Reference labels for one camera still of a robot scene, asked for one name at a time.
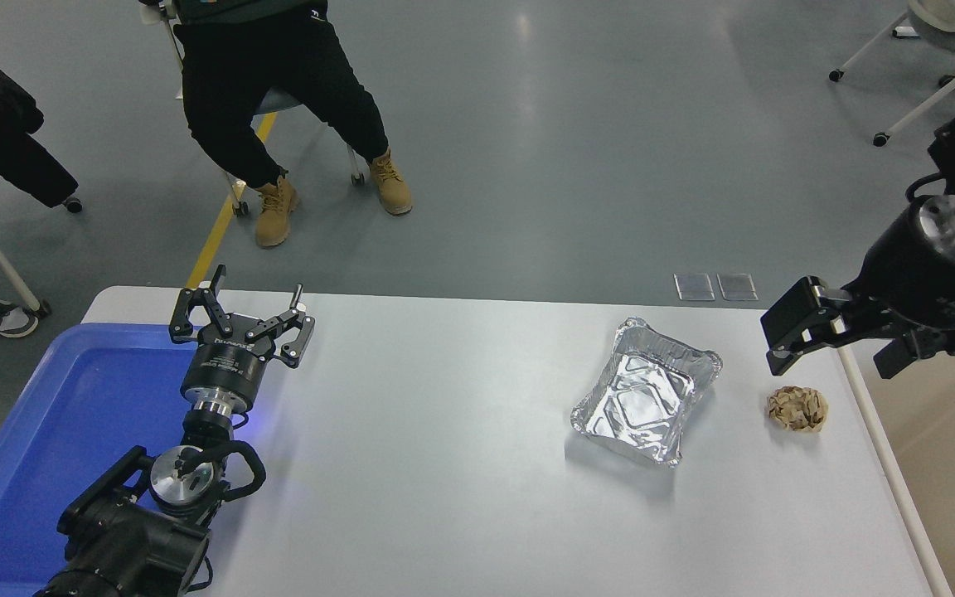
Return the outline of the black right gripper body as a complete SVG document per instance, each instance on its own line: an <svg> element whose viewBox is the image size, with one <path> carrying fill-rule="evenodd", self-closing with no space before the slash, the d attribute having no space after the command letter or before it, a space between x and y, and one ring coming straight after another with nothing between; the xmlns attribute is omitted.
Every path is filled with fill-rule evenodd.
<svg viewBox="0 0 955 597"><path fill-rule="evenodd" d="M955 329L955 201L910 203L845 289L926 328Z"/></svg>

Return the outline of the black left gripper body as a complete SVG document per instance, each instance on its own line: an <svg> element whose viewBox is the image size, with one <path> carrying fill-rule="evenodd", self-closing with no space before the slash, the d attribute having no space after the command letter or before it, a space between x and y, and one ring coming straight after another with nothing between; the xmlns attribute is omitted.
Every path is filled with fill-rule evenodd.
<svg viewBox="0 0 955 597"><path fill-rule="evenodd" d="M216 328L198 333L196 355L182 381L182 396L192 404L223 400L234 410L254 407L263 374L275 343L262 337L246 342L239 337L222 337Z"/></svg>

